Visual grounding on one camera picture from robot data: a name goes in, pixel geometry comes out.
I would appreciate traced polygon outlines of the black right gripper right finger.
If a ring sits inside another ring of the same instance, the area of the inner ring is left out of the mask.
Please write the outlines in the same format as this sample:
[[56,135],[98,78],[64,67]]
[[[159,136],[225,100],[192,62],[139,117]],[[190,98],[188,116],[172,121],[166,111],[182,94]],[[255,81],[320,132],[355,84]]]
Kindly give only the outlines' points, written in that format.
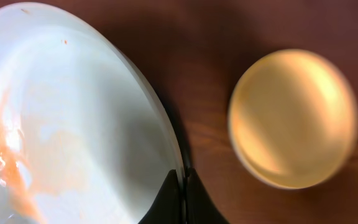
[[188,169],[186,207],[189,224],[229,224],[214,206],[194,168]]

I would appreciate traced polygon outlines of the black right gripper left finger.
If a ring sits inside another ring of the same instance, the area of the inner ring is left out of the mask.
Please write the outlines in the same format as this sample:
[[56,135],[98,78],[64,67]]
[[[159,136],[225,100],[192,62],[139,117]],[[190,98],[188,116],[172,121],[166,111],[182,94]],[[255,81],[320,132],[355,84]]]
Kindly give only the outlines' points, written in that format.
[[152,204],[139,224],[181,224],[182,205],[175,170],[170,170]]

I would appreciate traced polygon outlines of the mint green plate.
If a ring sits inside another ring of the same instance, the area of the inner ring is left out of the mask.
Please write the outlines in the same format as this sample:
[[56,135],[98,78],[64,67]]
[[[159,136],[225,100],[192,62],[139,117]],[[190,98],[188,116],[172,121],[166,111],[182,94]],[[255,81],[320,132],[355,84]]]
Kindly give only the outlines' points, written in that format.
[[138,223],[183,162],[137,67],[60,8],[0,8],[0,223]]

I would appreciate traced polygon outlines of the yellow plate with stain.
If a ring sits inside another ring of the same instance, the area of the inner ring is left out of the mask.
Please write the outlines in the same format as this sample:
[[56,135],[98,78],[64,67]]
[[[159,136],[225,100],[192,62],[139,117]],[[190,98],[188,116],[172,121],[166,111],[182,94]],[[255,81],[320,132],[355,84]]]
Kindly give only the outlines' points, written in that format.
[[278,50],[240,77],[227,126],[236,156],[256,179],[305,189],[330,179],[350,158],[358,107],[332,62],[307,50]]

